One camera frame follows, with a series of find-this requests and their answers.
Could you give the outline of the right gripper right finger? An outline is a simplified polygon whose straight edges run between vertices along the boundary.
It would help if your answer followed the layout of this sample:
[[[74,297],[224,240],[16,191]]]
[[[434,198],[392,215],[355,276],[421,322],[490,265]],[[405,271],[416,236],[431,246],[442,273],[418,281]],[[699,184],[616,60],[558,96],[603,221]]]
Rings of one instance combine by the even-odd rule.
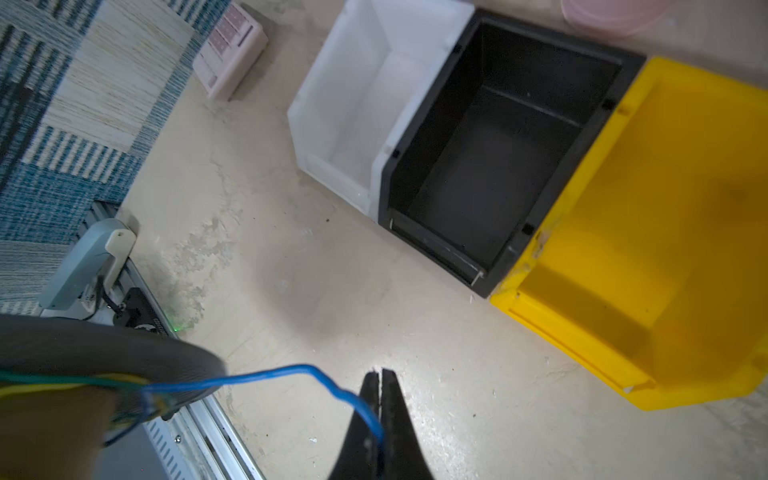
[[[432,480],[398,378],[389,369],[383,369],[381,374],[380,420],[384,428],[380,478]]]

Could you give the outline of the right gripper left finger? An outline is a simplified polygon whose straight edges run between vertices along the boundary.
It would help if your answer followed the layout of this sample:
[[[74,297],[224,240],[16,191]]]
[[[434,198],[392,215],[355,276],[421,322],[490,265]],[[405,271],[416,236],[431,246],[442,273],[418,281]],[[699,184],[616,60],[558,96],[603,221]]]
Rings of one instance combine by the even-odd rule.
[[[365,375],[359,396],[373,414],[373,419],[379,420],[380,380],[377,372],[371,371]],[[338,458],[328,478],[330,480],[376,479],[378,453],[377,437],[364,418],[354,412]]]

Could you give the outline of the grey filament spool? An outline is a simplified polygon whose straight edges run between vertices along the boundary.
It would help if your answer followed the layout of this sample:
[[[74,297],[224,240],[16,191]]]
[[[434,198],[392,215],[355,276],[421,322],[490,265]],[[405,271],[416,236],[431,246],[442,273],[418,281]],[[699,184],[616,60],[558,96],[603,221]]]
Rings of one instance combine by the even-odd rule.
[[[1,476],[90,479],[101,451],[213,388],[154,384],[226,375],[223,360],[145,330],[67,318],[1,317]]]

